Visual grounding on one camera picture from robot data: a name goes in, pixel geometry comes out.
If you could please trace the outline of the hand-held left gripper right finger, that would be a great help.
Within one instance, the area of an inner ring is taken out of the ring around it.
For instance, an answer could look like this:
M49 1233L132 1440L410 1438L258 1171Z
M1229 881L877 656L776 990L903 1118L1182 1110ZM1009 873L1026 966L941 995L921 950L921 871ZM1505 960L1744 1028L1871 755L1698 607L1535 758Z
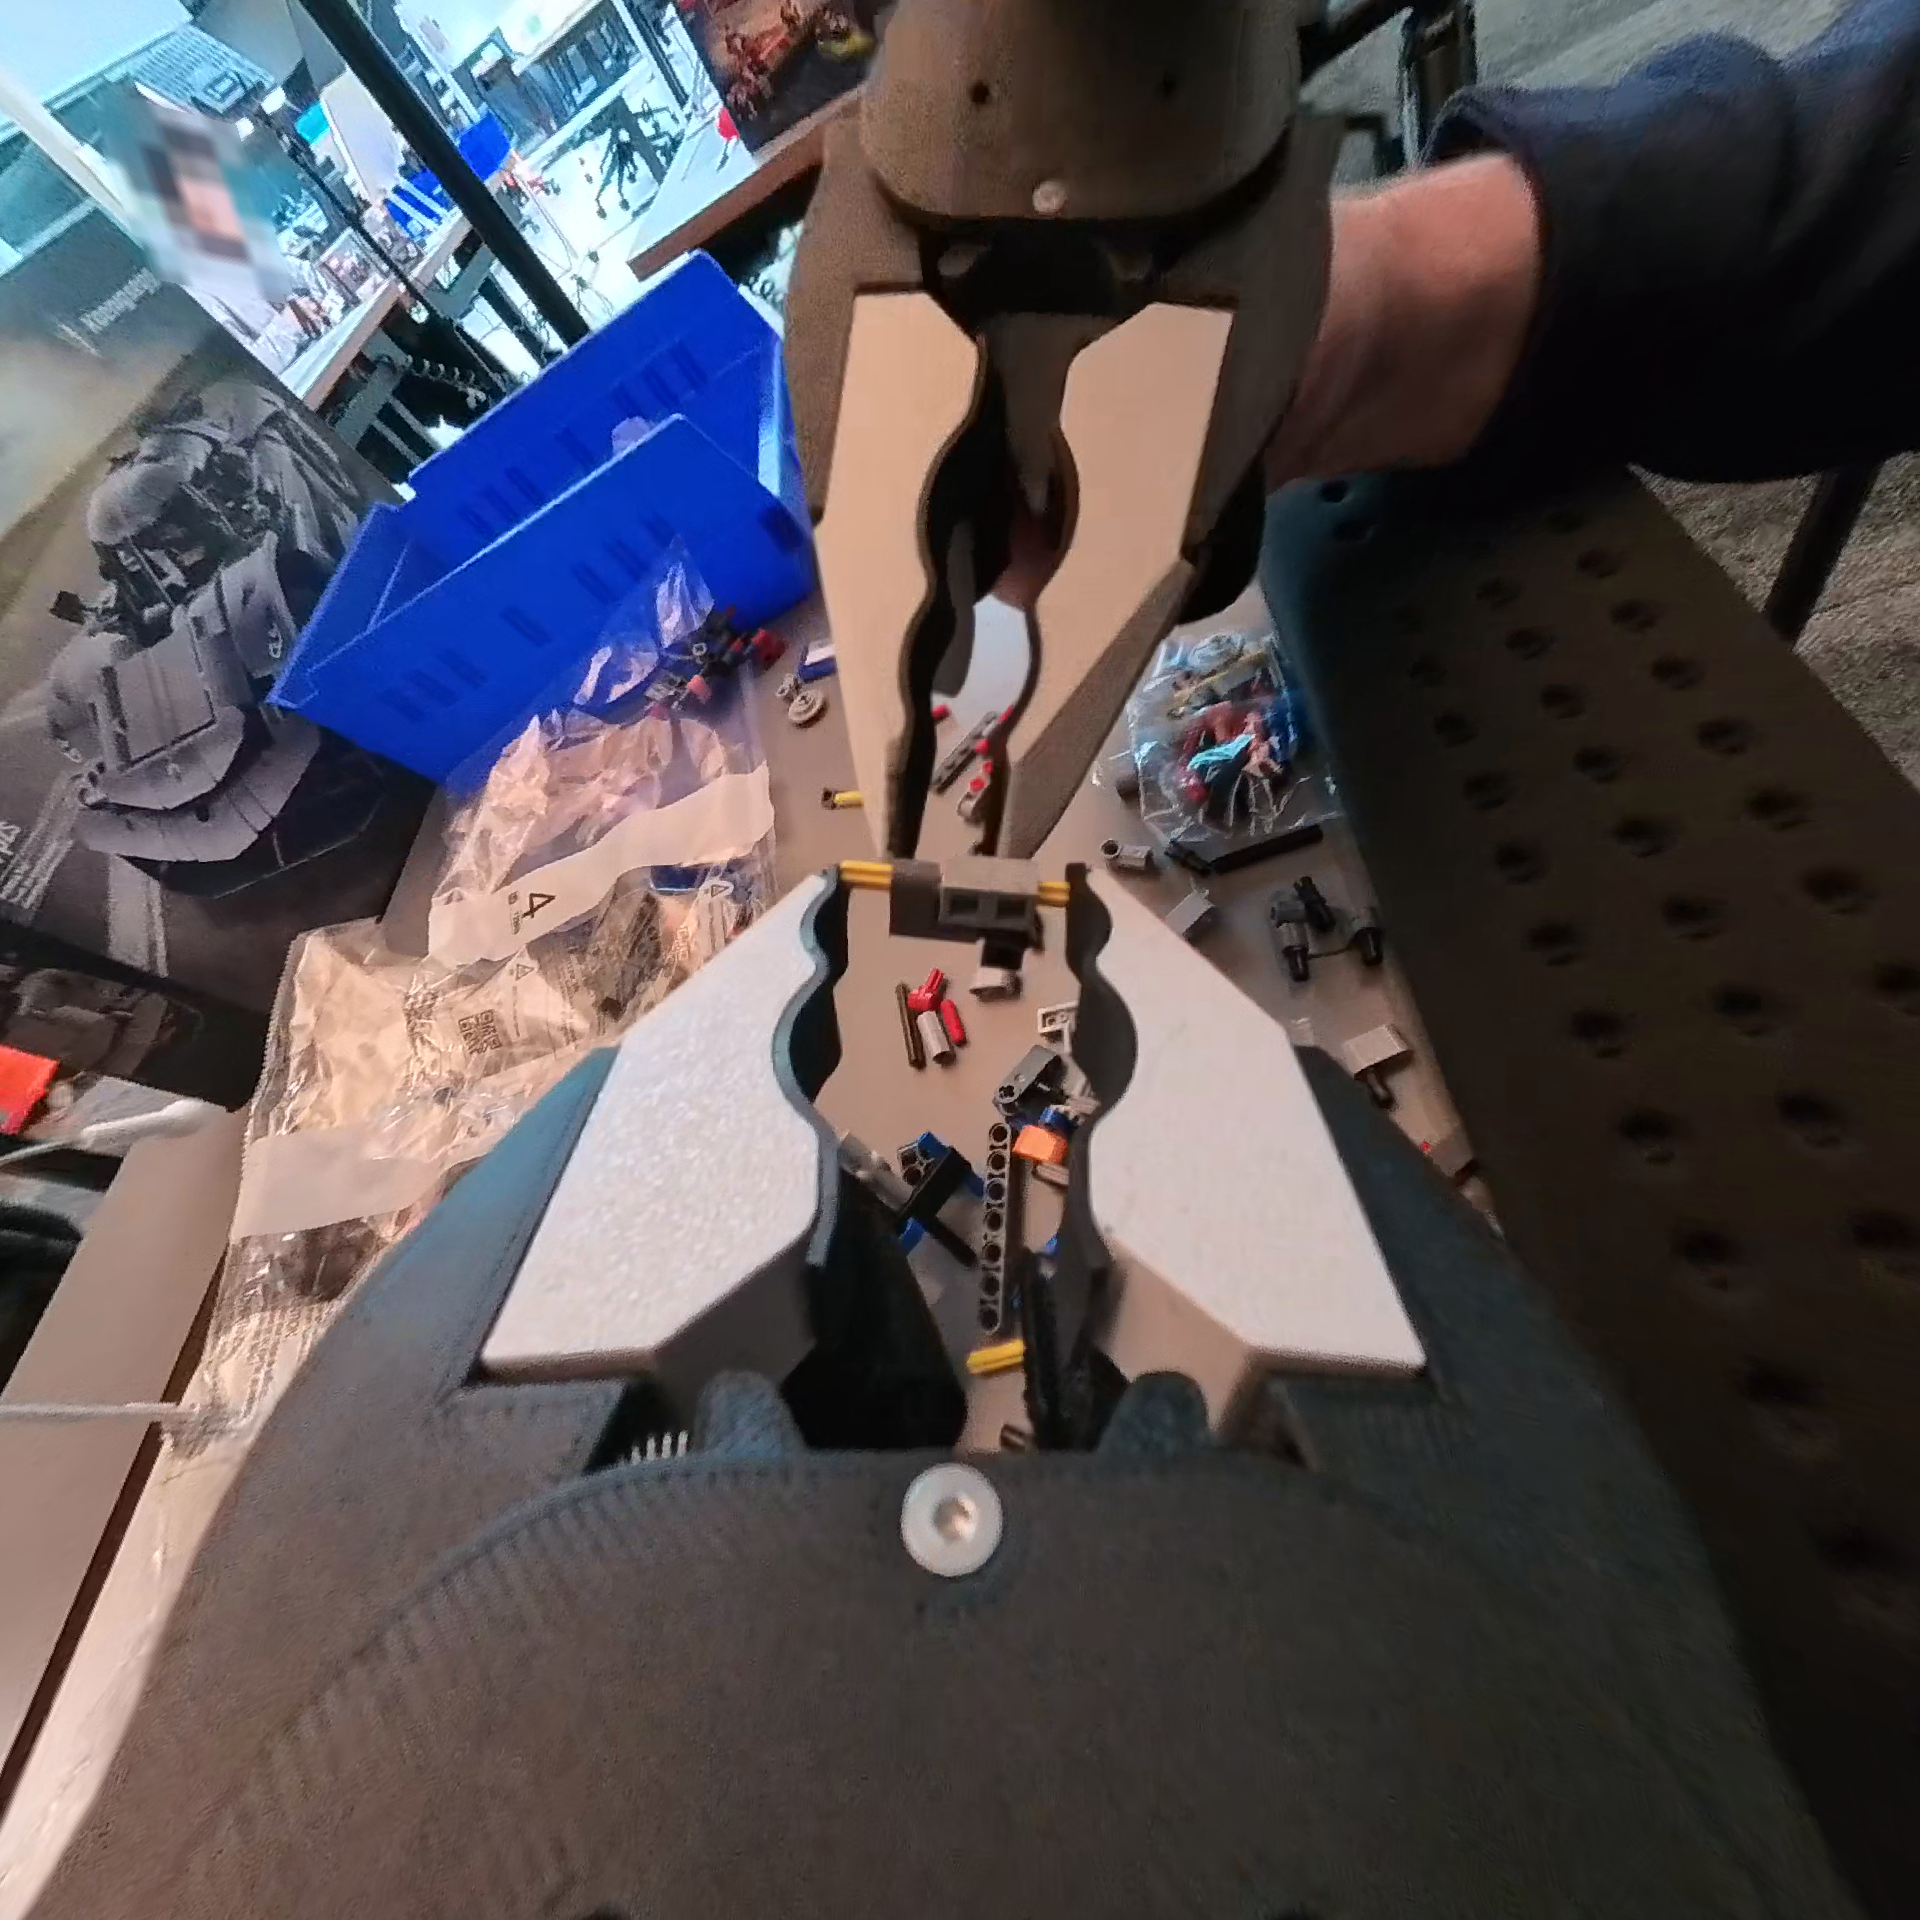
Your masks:
M1285 1027L1104 871L1064 878L1071 1060L1063 1269L1127 1381L1177 1376L1225 1438L1274 1376L1425 1369Z

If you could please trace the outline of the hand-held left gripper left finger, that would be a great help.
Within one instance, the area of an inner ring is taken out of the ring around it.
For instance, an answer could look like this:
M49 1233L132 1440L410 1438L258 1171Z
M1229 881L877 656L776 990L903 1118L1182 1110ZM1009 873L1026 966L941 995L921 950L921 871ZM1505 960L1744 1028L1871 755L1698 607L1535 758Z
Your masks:
M477 1361L501 1382L721 1373L797 1393L826 1449L945 1449L966 1389L818 1093L848 887L806 876L610 1048Z

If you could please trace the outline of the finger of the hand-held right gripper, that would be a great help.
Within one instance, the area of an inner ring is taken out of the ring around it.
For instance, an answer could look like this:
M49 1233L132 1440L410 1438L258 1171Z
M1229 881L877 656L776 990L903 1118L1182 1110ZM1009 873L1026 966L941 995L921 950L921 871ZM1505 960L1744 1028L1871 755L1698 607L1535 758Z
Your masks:
M822 496L822 604L879 856L921 846L932 680L974 639L976 534L941 481L976 424L982 366L980 342L932 295L854 297Z
M1066 367L1071 528L1026 615L1030 685L1000 750L1002 856L1049 838L1186 598L1186 524L1229 335L1223 305L1148 304Z

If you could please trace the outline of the small lego subassembly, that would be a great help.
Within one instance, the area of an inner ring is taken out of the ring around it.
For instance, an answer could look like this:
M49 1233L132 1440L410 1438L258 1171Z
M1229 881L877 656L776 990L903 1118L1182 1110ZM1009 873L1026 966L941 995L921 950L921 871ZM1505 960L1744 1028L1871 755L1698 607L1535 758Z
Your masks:
M1009 1129L1012 1157L1045 1187L1064 1193L1071 1145L1101 1109L1071 1055L1049 1043L1028 1046L998 1079L994 1107Z

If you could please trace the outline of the dark grey holed lego beam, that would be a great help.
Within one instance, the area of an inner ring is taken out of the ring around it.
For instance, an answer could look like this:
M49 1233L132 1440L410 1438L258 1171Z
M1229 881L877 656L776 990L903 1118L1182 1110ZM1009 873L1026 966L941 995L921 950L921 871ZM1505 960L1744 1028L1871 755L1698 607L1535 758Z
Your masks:
M1014 1126L1007 1118L998 1118L986 1132L976 1247L976 1323L986 1342L1016 1333L1023 1247L1021 1207L1023 1188L1014 1157Z

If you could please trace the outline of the person's right forearm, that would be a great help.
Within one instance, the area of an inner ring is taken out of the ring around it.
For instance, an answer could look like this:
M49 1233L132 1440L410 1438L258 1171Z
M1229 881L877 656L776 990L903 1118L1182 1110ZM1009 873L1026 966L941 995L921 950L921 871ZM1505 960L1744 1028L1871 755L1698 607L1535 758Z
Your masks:
M1918 5L1788 54L1684 38L1600 87L1470 87L1428 159L1502 153L1542 233L1490 467L1758 484L1918 448Z

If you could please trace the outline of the blue lego pins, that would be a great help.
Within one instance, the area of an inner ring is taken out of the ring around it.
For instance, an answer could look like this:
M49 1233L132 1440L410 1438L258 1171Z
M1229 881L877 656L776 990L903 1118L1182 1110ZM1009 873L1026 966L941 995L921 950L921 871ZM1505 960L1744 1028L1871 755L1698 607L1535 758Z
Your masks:
M962 1267L976 1263L974 1230L982 1182L972 1161L934 1134L898 1150L904 1200L896 1207L896 1237L909 1252L929 1238Z

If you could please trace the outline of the black lego pins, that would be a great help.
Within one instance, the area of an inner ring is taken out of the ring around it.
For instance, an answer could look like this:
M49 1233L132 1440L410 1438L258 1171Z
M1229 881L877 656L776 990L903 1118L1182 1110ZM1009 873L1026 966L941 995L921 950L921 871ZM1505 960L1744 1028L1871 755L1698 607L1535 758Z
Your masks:
M1292 984L1310 982L1317 964L1341 953L1369 971L1384 966L1384 932L1374 901L1336 903L1312 876L1274 888L1265 901L1265 927Z

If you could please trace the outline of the red lego set box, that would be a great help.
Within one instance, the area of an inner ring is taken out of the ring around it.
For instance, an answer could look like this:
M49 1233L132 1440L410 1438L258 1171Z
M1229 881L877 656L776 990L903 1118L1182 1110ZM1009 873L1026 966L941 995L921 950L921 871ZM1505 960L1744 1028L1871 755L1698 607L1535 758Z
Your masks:
M879 3L680 3L746 153L864 81L877 46Z

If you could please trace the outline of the dark lego set box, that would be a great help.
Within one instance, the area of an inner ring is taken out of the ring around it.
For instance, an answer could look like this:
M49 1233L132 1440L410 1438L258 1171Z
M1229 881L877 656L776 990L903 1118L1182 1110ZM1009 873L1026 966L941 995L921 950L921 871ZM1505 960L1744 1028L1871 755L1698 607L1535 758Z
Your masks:
M388 499L183 300L5 316L5 1043L238 1109L284 964L378 913L422 779L272 685Z

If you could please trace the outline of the small bag red blue parts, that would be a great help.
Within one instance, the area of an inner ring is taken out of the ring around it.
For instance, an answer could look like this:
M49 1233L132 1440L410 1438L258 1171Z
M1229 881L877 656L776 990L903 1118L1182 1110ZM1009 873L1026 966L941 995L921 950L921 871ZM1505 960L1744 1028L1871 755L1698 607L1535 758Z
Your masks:
M1272 627L1177 631L1121 711L1114 785L1148 838L1328 827L1336 785Z

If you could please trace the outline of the crumpled clear plastic bag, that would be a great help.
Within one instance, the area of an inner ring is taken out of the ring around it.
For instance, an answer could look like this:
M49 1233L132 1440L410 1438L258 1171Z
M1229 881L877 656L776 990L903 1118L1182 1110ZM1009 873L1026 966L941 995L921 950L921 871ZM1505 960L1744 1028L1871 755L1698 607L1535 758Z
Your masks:
M533 689L455 757L439 785L460 800L477 793L514 739L553 716L610 727L719 717L733 701L732 685L750 670L778 665L783 652L775 631L712 597L688 543L671 536L597 636L536 670Z

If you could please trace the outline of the wooden background desk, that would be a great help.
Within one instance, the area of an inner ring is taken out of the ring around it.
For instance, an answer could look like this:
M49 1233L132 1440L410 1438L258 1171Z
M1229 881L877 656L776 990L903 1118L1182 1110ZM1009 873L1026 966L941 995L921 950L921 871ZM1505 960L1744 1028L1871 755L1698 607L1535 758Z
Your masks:
M852 123L857 108L860 94L849 91L758 150L721 137L712 118L700 125L639 217L631 277L648 280L697 251L735 272L769 235L801 217L829 132Z

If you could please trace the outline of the blue plastic bin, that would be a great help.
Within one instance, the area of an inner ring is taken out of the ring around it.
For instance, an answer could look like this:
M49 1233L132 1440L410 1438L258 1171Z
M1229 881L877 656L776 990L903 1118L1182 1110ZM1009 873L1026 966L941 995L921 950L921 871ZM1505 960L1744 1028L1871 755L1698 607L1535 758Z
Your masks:
M753 627L813 588L776 324L700 251L364 516L272 704L447 784L673 552Z

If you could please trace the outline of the black perforated panel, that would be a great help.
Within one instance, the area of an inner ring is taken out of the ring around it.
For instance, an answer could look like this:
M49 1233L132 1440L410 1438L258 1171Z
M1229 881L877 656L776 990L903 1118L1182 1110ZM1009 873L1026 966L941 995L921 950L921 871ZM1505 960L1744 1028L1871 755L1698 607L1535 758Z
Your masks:
M1914 1916L1914 789L1630 472L1296 486L1262 561L1505 1233Z

